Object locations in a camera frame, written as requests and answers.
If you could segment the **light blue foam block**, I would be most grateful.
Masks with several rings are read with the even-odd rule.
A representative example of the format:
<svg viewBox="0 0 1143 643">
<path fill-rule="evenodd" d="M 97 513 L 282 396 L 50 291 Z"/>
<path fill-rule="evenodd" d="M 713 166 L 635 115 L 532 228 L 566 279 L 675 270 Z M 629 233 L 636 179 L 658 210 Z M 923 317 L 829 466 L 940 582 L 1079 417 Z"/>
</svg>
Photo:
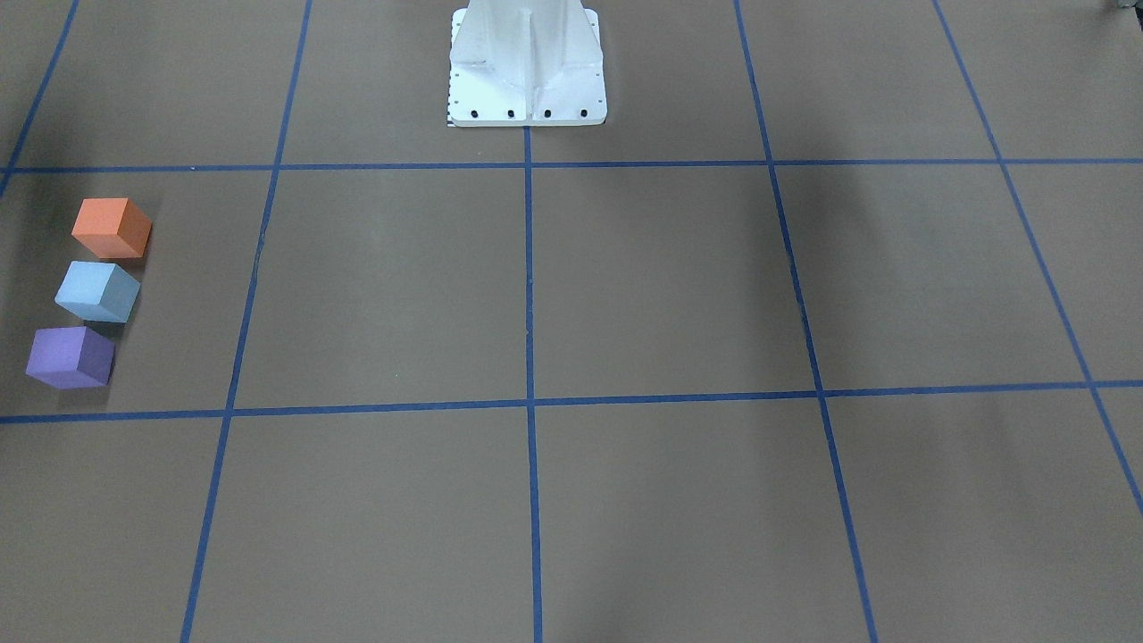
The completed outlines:
<svg viewBox="0 0 1143 643">
<path fill-rule="evenodd" d="M 127 324 L 139 281 L 114 262 L 71 262 L 54 303 L 85 322 Z"/>
</svg>

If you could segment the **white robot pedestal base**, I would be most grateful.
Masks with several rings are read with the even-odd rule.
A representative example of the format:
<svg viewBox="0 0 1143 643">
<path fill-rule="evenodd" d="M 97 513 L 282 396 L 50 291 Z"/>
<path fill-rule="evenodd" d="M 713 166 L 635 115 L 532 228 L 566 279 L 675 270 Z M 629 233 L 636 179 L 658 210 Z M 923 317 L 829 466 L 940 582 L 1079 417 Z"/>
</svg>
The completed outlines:
<svg viewBox="0 0 1143 643">
<path fill-rule="evenodd" d="M 446 122 L 457 128 L 604 124 L 604 39 L 580 1 L 470 1 L 450 21 Z"/>
</svg>

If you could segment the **orange foam block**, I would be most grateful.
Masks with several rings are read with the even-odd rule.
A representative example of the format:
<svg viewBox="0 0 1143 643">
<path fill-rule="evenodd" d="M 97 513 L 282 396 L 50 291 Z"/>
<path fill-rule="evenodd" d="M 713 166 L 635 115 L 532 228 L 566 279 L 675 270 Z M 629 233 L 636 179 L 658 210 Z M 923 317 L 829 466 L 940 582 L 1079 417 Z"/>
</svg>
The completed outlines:
<svg viewBox="0 0 1143 643">
<path fill-rule="evenodd" d="M 143 259 L 153 227 L 129 198 L 85 198 L 71 236 L 98 259 Z"/>
</svg>

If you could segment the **purple foam block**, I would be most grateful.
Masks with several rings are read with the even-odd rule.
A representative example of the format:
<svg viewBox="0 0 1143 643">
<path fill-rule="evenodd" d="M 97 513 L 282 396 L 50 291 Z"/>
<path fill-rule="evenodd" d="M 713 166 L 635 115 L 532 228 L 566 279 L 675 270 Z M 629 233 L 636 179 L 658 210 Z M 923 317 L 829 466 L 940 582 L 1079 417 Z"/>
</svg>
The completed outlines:
<svg viewBox="0 0 1143 643">
<path fill-rule="evenodd" d="M 54 389 L 106 386 L 115 343 L 87 325 L 37 330 L 25 373 Z"/>
</svg>

